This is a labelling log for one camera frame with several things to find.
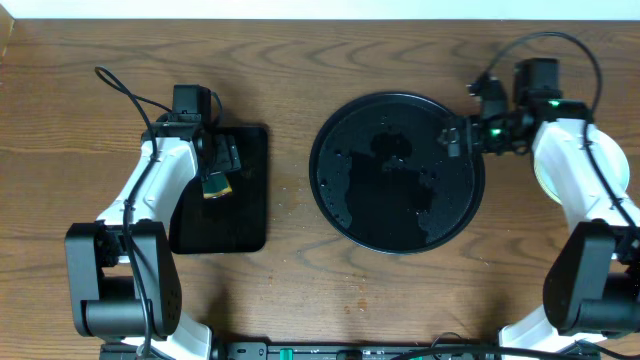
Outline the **green yellow sponge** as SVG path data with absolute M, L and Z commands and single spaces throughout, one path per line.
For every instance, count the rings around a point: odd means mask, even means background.
M 216 199 L 227 196 L 233 192 L 232 187 L 224 173 L 209 175 L 202 182 L 203 197 L 205 199 Z

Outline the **light blue plate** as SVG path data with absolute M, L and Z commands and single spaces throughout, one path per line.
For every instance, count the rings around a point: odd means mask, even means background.
M 622 148 L 600 130 L 590 130 L 589 139 L 602 147 L 604 155 L 609 159 L 617 183 L 626 190 L 630 182 L 630 167 Z

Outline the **yellow plate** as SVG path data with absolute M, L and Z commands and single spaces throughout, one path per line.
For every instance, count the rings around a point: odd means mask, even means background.
M 533 166 L 534 175 L 542 191 L 557 204 L 562 204 L 558 196 L 557 190 L 555 188 L 555 185 L 550 175 L 548 174 L 547 170 L 545 169 L 544 165 L 538 159 L 533 157 L 532 166 Z

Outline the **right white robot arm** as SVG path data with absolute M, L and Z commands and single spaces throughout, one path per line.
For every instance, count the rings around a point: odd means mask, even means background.
M 452 157 L 531 154 L 541 188 L 562 206 L 570 236 L 543 303 L 498 335 L 502 347 L 553 353 L 639 330 L 639 207 L 626 192 L 627 158 L 596 127 L 593 106 L 564 98 L 558 72 L 555 59 L 517 63 L 510 109 L 484 71 L 468 87 L 479 114 L 451 118 L 439 139 Z

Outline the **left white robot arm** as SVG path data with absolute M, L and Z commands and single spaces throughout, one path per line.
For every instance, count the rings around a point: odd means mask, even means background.
M 193 180 L 239 167 L 235 144 L 213 128 L 219 97 L 177 85 L 163 117 L 148 122 L 140 158 L 115 200 L 64 239 L 76 331 L 123 344 L 139 359 L 210 359 L 212 330 L 182 308 L 167 230 Z

